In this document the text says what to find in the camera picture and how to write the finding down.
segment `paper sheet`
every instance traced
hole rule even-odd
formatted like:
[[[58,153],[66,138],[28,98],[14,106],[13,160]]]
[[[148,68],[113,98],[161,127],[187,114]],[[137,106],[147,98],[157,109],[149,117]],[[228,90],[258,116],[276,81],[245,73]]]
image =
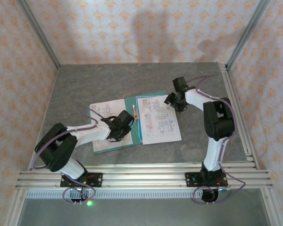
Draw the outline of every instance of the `paper sheet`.
[[[137,99],[144,145],[181,140],[175,109],[164,103],[166,97]]]
[[[101,114],[103,117],[118,116],[123,110],[126,110],[125,100],[113,100],[102,103],[96,103],[90,105],[90,108],[95,110],[97,113]],[[91,117],[99,120],[99,116],[93,112],[90,113]],[[131,132],[129,132],[122,141],[119,142],[109,142],[107,140],[96,140],[93,142],[93,151],[102,151],[106,149],[121,147],[125,145],[133,144]]]

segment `wire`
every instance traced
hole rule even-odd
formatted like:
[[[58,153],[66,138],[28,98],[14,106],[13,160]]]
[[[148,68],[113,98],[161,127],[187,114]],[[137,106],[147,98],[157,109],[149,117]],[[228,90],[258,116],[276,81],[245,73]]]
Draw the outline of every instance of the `wire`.
[[[91,109],[91,108],[88,108],[88,109],[89,109],[90,111],[94,112],[95,114],[97,114],[99,117],[102,117],[102,118],[103,118],[103,116],[101,116],[100,114],[98,114],[95,110],[93,110],[93,109]],[[83,114],[81,114],[81,115],[84,116],[84,117],[86,117],[86,118],[90,118],[91,120],[95,121],[95,125],[90,126],[90,127],[86,127],[86,128],[67,130],[67,131],[64,131],[64,132],[62,132],[62,133],[56,135],[54,138],[52,138],[50,141],[48,141],[46,144],[44,144],[43,147],[38,151],[38,153],[36,153],[36,155],[34,156],[34,158],[33,158],[33,160],[32,160],[32,164],[31,164],[30,170],[32,170],[32,169],[34,169],[34,170],[36,170],[36,169],[37,169],[37,170],[41,170],[41,169],[46,169],[46,168],[47,168],[47,166],[36,167],[34,164],[35,164],[37,158],[42,154],[42,152],[43,152],[51,143],[55,142],[58,138],[60,138],[60,137],[62,137],[62,136],[64,136],[64,135],[66,135],[66,134],[72,133],[72,132],[85,131],[85,130],[90,130],[90,129],[94,129],[95,127],[97,127],[99,121],[97,121],[95,118],[93,118],[93,117],[91,117],[91,116],[87,116],[87,115],[83,115]],[[63,198],[63,200],[64,200],[65,202],[67,202],[67,203],[73,203],[73,202],[67,201],[66,198],[65,198],[65,193],[66,193],[66,191],[68,191],[69,189],[74,189],[74,190],[76,190],[78,193],[80,193],[81,195],[83,195],[83,196],[85,197],[85,200],[84,200],[83,202],[85,202],[85,201],[87,201],[87,199],[91,199],[92,197],[95,196],[96,190],[95,190],[92,186],[87,185],[87,184],[83,184],[83,183],[81,183],[81,182],[79,182],[79,181],[77,181],[77,180],[71,178],[71,177],[70,177],[69,175],[67,175],[67,174],[64,174],[64,175],[65,175],[68,179],[70,179],[71,181],[75,182],[76,184],[85,186],[85,187],[90,188],[91,190],[93,190],[92,196],[91,196],[91,197],[88,197],[88,196],[85,195],[84,193],[80,192],[77,188],[75,188],[75,187],[68,187],[68,188],[65,189],[64,192],[62,193],[62,198]]]
[[[197,86],[196,86],[196,92],[197,92],[198,94],[202,95],[203,97],[206,97],[206,98],[208,98],[208,99],[210,99],[210,100],[223,102],[224,104],[226,104],[226,105],[228,106],[228,108],[230,109],[230,111],[231,111],[231,113],[232,113],[232,115],[233,115],[234,131],[233,131],[233,133],[232,133],[231,136],[229,136],[229,137],[227,137],[226,139],[224,139],[223,142],[221,143],[221,147],[220,147],[220,150],[221,150],[221,151],[220,151],[219,157],[218,157],[218,165],[219,165],[220,169],[221,169],[227,176],[229,176],[230,178],[232,178],[232,179],[234,179],[234,180],[237,180],[237,181],[239,181],[239,182],[242,183],[241,187],[239,187],[239,188],[238,188],[236,191],[234,191],[231,195],[225,197],[224,199],[222,199],[222,200],[220,200],[220,201],[212,202],[212,204],[214,204],[214,203],[223,202],[223,201],[227,200],[228,198],[230,198],[231,196],[233,196],[234,194],[238,193],[241,189],[243,189],[243,188],[245,187],[246,183],[245,183],[244,181],[242,181],[242,180],[240,180],[240,179],[238,179],[238,178],[232,176],[232,175],[229,174],[228,172],[226,172],[225,169],[224,169],[223,166],[222,166],[222,159],[223,159],[223,156],[224,156],[224,153],[225,153],[225,144],[226,144],[227,141],[229,141],[230,139],[232,139],[232,138],[238,133],[238,130],[237,130],[237,119],[236,119],[236,115],[235,115],[235,112],[234,112],[232,106],[231,106],[228,102],[226,102],[225,100],[220,99],[220,98],[212,97],[212,96],[210,96],[210,95],[208,95],[208,94],[206,94],[206,93],[203,93],[202,91],[199,90],[199,88],[198,88],[199,85],[200,85],[205,79],[208,79],[208,78],[211,78],[211,77],[214,77],[214,76],[201,76],[201,77],[198,77],[198,78],[195,78],[195,79],[192,79],[192,80],[196,80],[196,79],[203,78],[203,79],[197,84]],[[202,205],[203,205],[203,204],[209,204],[209,202],[199,202],[199,201],[197,201],[196,198],[195,198],[196,192],[197,192],[200,188],[202,188],[202,187],[208,188],[208,189],[212,192],[212,194],[213,194],[212,200],[214,199],[215,195],[214,195],[214,191],[213,191],[213,189],[212,189],[211,187],[209,187],[209,186],[199,186],[199,187],[197,187],[197,188],[194,190],[194,192],[192,193],[192,200],[193,200],[195,203],[197,203],[197,204],[202,204]]]

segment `wallpaper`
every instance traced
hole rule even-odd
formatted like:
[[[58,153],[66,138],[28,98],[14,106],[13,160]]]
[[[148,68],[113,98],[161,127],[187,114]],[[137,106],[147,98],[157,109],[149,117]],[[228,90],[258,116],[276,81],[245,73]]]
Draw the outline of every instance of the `wallpaper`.
[[[15,0],[0,0],[0,225],[27,169],[56,70]]]
[[[271,170],[283,211],[283,0],[271,1],[233,75],[260,164]]]
[[[226,63],[259,0],[28,0],[61,64]]]

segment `black mounting plate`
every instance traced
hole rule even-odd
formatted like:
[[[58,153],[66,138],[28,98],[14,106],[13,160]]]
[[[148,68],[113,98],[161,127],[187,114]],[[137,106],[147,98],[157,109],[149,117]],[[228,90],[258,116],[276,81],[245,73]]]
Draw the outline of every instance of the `black mounting plate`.
[[[199,186],[209,186],[209,187],[227,187],[227,178],[224,172],[218,178],[208,180],[206,183],[202,182],[200,172],[187,172],[184,174],[185,182],[187,187],[199,187]]]
[[[102,173],[87,173],[86,174],[86,180],[87,185],[90,185],[92,187],[102,187],[103,182],[103,174]],[[82,187],[81,185],[78,185],[77,183],[69,180],[65,175],[62,175],[60,187]]]

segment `purple cable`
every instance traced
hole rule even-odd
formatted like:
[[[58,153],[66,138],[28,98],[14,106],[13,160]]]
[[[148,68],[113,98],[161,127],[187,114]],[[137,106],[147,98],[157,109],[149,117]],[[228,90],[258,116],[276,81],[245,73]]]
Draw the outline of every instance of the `purple cable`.
[[[200,91],[200,90],[198,89],[199,85],[200,85],[205,79],[210,78],[210,77],[214,77],[214,76],[206,76],[204,79],[202,79],[202,80],[198,83],[197,88],[196,88],[196,92],[197,92],[198,94],[202,95],[203,97],[209,98],[210,100],[221,101],[221,102],[223,102],[224,104],[226,104],[226,105],[228,106],[228,108],[230,109],[230,111],[231,111],[231,113],[232,113],[232,115],[233,115],[234,132],[232,133],[231,136],[229,136],[229,137],[227,137],[226,139],[224,139],[223,142],[221,143],[221,147],[220,147],[221,152],[220,152],[219,157],[218,157],[218,164],[219,164],[220,169],[221,169],[226,175],[228,175],[228,176],[231,177],[232,179],[235,179],[235,180],[237,180],[237,181],[239,181],[239,182],[242,183],[242,186],[239,187],[236,191],[234,191],[231,195],[225,197],[224,199],[222,199],[222,200],[220,200],[220,201],[212,202],[212,204],[215,204],[215,203],[223,202],[223,201],[227,200],[228,198],[230,198],[231,196],[233,196],[234,194],[238,193],[241,189],[243,189],[243,188],[245,187],[246,183],[245,183],[244,181],[242,181],[242,180],[240,180],[240,179],[238,179],[238,178],[232,176],[232,175],[229,174],[228,172],[226,172],[225,169],[224,169],[223,166],[222,166],[222,159],[223,159],[223,155],[224,155],[224,152],[225,152],[225,143],[226,143],[227,141],[229,141],[230,139],[232,139],[232,138],[238,133],[238,130],[237,130],[237,119],[236,119],[236,115],[235,115],[235,112],[234,112],[232,106],[231,106],[228,102],[226,102],[225,100],[220,99],[220,98],[212,97],[212,96],[210,96],[210,95],[208,95],[208,94],[206,94],[206,93],[203,93],[202,91]],[[197,188],[194,190],[194,192],[192,193],[192,194],[193,194],[193,195],[192,195],[192,200],[193,200],[195,203],[201,204],[201,205],[209,204],[209,202],[199,202],[199,201],[197,201],[196,198],[195,198],[196,192],[197,192],[200,188],[202,188],[202,187],[208,188],[208,189],[213,193],[213,198],[212,198],[212,199],[214,199],[215,194],[214,194],[213,189],[212,189],[211,187],[209,187],[209,186],[199,186],[199,187],[197,187]]]
[[[88,108],[88,109],[89,109],[90,111],[94,112],[95,114],[97,114],[98,116],[100,116],[100,117],[103,118],[103,116],[101,116],[100,114],[98,114],[97,112],[95,112],[93,109],[90,109],[90,108]],[[50,141],[48,141],[48,142],[38,151],[38,153],[36,153],[35,157],[34,157],[33,160],[32,160],[31,168],[30,168],[29,170],[32,170],[32,169],[34,169],[34,170],[36,170],[36,169],[37,169],[37,170],[41,170],[41,169],[47,168],[47,166],[35,167],[34,164],[35,164],[35,162],[36,162],[36,159],[42,154],[42,152],[43,152],[51,143],[55,142],[58,138],[60,138],[60,137],[62,137],[62,136],[64,136],[64,135],[66,135],[66,134],[68,134],[68,133],[90,130],[90,129],[94,129],[95,127],[97,127],[97,125],[98,125],[99,122],[98,122],[95,118],[90,117],[90,116],[87,116],[87,115],[83,115],[83,116],[84,116],[84,117],[87,117],[87,118],[89,118],[89,119],[91,119],[91,120],[93,120],[93,121],[95,121],[95,125],[90,126],[90,127],[86,127],[86,128],[67,130],[67,131],[65,131],[65,132],[62,132],[62,133],[56,135],[54,138],[52,138]],[[81,182],[79,182],[79,181],[77,181],[77,180],[71,178],[69,175],[66,175],[66,174],[64,174],[64,175],[65,175],[66,177],[68,177],[70,180],[72,180],[73,182],[75,182],[75,183],[77,183],[77,184],[79,184],[79,185],[82,185],[82,186],[85,186],[85,187],[88,187],[88,188],[92,189],[94,192],[93,192],[92,196],[89,197],[90,199],[95,196],[96,191],[95,191],[95,189],[94,189],[92,186],[83,184],[83,183],[81,183]],[[84,200],[83,202],[85,202],[85,201],[88,199],[88,197],[87,197],[85,194],[83,194],[82,192],[80,192],[77,188],[75,188],[75,187],[69,187],[69,188],[65,189],[65,191],[62,193],[62,198],[63,198],[63,200],[64,200],[65,202],[67,202],[67,203],[72,203],[72,202],[69,202],[69,201],[67,201],[67,200],[65,199],[65,193],[66,193],[66,191],[68,191],[69,189],[75,189],[78,193],[80,193],[81,195],[85,196],[85,200]]]

